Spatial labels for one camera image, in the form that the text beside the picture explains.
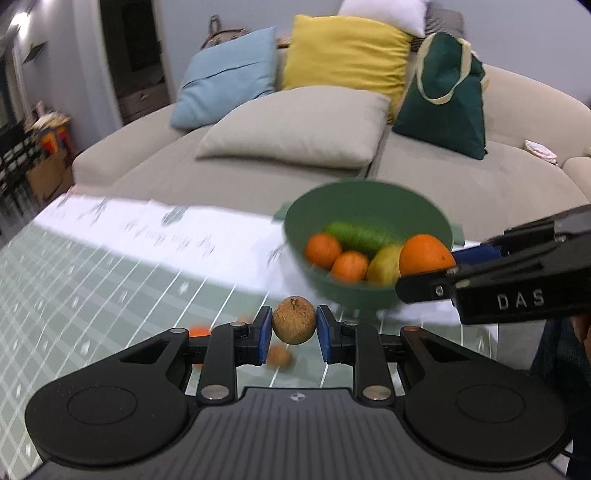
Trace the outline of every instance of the blue pillow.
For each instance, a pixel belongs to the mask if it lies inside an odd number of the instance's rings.
[[[197,53],[185,72],[170,125],[211,125],[243,103],[275,92],[275,28],[249,33]]]

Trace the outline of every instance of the green tote bag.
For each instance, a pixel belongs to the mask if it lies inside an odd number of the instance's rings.
[[[428,36],[392,130],[482,160],[482,93],[488,83],[470,44],[447,33]]]

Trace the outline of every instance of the doorway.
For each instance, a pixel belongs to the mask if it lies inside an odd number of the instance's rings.
[[[169,105],[152,0],[100,0],[100,14],[123,123]]]

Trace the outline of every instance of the gray striped pillow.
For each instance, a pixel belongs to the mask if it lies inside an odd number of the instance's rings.
[[[464,16],[454,10],[445,10],[429,5],[425,17],[425,36],[428,37],[437,32],[445,32],[454,37],[464,38]],[[424,38],[414,37],[410,44],[410,51],[416,53],[423,40]]]

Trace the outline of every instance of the sofa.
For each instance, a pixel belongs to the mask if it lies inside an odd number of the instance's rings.
[[[280,52],[277,85],[284,53]],[[414,74],[411,55],[407,82]],[[413,189],[481,241],[504,229],[591,199],[591,110],[535,80],[485,66],[488,155],[482,161],[402,137],[386,128],[378,153],[360,170],[332,170],[263,159],[195,159],[210,127],[169,126],[174,105],[116,131],[74,162],[79,192],[172,205],[215,205],[272,215],[319,185],[366,177]],[[557,154],[554,166],[522,150],[525,140]],[[498,359],[528,368],[543,323],[499,328]]]

